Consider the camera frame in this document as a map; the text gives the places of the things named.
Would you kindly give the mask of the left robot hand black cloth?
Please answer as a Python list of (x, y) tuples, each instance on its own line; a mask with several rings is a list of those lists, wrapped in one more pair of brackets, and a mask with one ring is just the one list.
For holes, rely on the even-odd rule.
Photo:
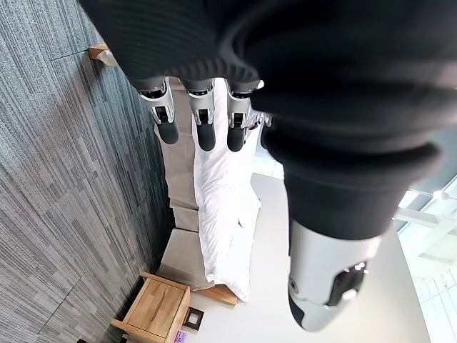
[(454, 1), (82, 1), (131, 85), (227, 81), (272, 118), (284, 170), (288, 301), (308, 332), (361, 288), (408, 187), (456, 123)]

